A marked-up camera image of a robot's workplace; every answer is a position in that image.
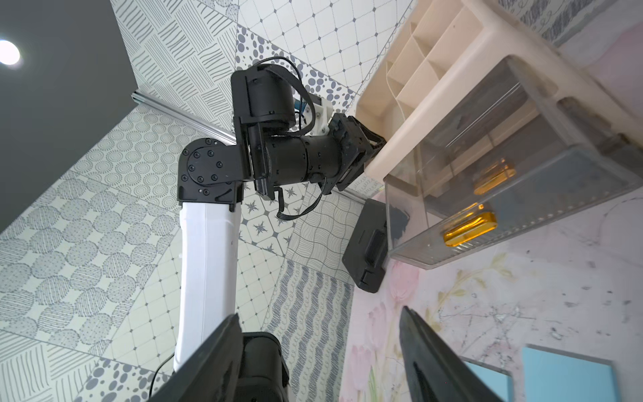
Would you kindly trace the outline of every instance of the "gray ceiling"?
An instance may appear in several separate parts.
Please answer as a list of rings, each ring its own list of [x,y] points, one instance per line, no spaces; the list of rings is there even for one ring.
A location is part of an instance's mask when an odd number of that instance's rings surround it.
[[[135,106],[109,0],[5,1],[0,39],[0,232]]]

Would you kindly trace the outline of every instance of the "beige plastic organizer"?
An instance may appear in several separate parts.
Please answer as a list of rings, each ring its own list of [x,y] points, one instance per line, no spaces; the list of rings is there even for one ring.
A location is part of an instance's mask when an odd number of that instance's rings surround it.
[[[634,114],[497,4],[484,0],[419,0],[356,106],[356,117],[388,142],[366,167],[366,174],[383,181],[501,60],[511,55],[547,83],[548,97],[558,101],[571,96],[609,122],[614,132],[623,132],[643,144],[641,122]],[[537,114],[533,105],[525,105],[498,133],[491,134],[510,135]],[[474,148],[477,150],[472,149],[472,153],[485,152],[484,145]]]

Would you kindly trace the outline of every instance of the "light blue panel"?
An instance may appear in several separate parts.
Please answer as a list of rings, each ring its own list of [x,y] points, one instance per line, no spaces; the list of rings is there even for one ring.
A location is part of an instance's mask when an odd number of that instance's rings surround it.
[[[469,363],[468,361],[465,361],[464,364],[469,367],[469,370],[473,371],[473,374],[480,378],[480,381],[482,381],[484,385],[495,392],[500,399],[504,402],[512,401],[511,377],[494,370],[485,369],[482,366]]]
[[[527,402],[618,402],[614,372],[605,364],[524,347]]]

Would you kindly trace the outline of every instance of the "drawer handle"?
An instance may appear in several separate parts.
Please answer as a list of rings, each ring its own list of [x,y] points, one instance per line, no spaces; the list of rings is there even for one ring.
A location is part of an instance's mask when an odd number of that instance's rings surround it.
[[[496,227],[498,227],[498,223],[493,212],[483,212],[460,226],[445,232],[443,235],[444,244],[449,247],[456,247],[490,232]]]
[[[487,174],[483,175],[476,183],[473,193],[481,196],[494,187],[497,187],[516,175],[516,169],[502,160],[502,164],[495,165],[487,169]]]

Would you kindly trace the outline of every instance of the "gray patterned tile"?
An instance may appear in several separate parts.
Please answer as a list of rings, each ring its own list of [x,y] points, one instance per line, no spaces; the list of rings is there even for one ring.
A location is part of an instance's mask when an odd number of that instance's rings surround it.
[[[241,205],[241,226],[239,240],[283,256],[287,249],[286,238],[290,237],[298,221],[283,221],[276,217],[279,210],[277,200],[266,201],[252,192],[252,183],[246,183],[244,200]],[[301,212],[307,184],[299,183],[282,186],[284,189],[284,213],[296,215]]]
[[[612,2],[613,0],[498,0],[500,6],[549,42],[556,42],[571,30],[580,30],[595,16],[594,10]]]
[[[153,375],[154,370],[100,358],[73,401],[145,401]],[[160,372],[154,380],[153,392],[169,379],[169,375]]]
[[[232,130],[237,0],[112,0],[138,87]]]
[[[0,331],[0,401],[71,401],[98,357]]]
[[[263,331],[281,342],[298,401],[336,401],[354,286],[285,260]]]
[[[367,198],[371,198],[379,191],[383,190],[384,185],[362,173],[349,185],[349,189],[356,191]]]
[[[69,171],[0,234],[1,327],[100,355],[178,228]]]
[[[180,242],[179,231],[105,350],[104,358],[154,370],[174,352],[181,301]],[[240,241],[238,259],[236,302],[241,327],[246,332],[259,331],[284,258]],[[165,370],[170,374],[172,366],[168,364]]]
[[[320,193],[310,185],[303,204],[309,205]],[[287,259],[347,283],[353,283],[341,262],[363,205],[332,193],[323,196],[317,208],[297,220],[285,253]]]
[[[203,137],[169,116],[139,105],[72,170],[178,213],[179,155],[185,145]]]
[[[239,24],[357,91],[411,0],[246,1]]]

